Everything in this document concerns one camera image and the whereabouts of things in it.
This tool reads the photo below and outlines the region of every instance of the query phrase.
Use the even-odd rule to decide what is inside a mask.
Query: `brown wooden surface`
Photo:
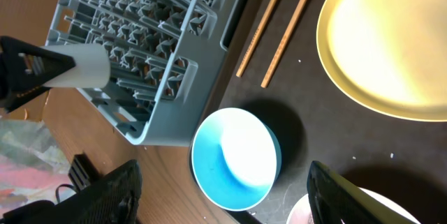
[[[219,106],[243,43],[262,0],[249,0],[205,114]],[[0,35],[44,45],[57,0],[0,0]],[[92,165],[107,174],[129,159],[140,164],[143,176],[138,208],[141,223],[234,223],[195,185],[189,169],[189,149],[136,147],[129,144],[76,89],[52,89],[5,116],[43,119],[68,160],[85,153]]]

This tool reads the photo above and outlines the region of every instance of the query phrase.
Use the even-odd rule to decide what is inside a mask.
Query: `black cable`
[[[58,186],[58,187],[56,188],[56,200],[57,200],[57,203],[58,203],[58,204],[61,203],[61,198],[60,198],[60,196],[59,196],[59,189],[60,189],[61,187],[69,188],[69,189],[75,191],[75,193],[78,193],[78,191],[76,190],[76,187],[73,186],[73,185],[70,185],[70,184],[62,184],[62,185]]]

